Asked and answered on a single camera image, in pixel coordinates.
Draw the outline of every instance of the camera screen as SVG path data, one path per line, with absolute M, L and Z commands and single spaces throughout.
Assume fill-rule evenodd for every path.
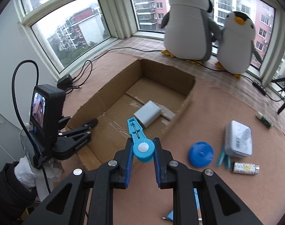
M 39 123 L 41 127 L 44 124 L 44 113 L 45 113 L 46 99 L 38 92 L 34 94 L 32 116 Z

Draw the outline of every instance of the blue disc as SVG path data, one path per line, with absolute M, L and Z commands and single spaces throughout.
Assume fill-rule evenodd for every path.
M 133 144 L 133 154 L 141 162 L 150 162 L 153 159 L 154 150 L 155 145 L 149 139 L 139 139 Z
M 197 142 L 190 148 L 188 159 L 195 167 L 205 167 L 213 159 L 213 149 L 206 142 Z

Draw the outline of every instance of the barcode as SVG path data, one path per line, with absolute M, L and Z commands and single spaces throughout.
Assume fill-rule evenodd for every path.
M 236 137 L 236 148 L 240 149 L 240 139 Z

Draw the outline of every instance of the stuffed animal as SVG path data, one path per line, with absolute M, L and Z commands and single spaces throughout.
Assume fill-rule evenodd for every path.
M 255 26 L 252 20 L 242 12 L 231 12 L 225 19 L 225 27 L 218 39 L 218 68 L 227 70 L 241 78 L 251 64 L 252 54 L 262 63 L 261 56 L 254 47 Z
M 211 56 L 211 32 L 220 37 L 219 26 L 209 18 L 210 0 L 169 0 L 170 11 L 161 28 L 166 27 L 163 54 L 181 59 L 207 61 Z

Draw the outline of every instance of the glue stick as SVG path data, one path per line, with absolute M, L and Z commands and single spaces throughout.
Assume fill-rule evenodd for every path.
M 272 122 L 269 121 L 262 113 L 257 111 L 256 117 L 268 128 L 272 127 Z

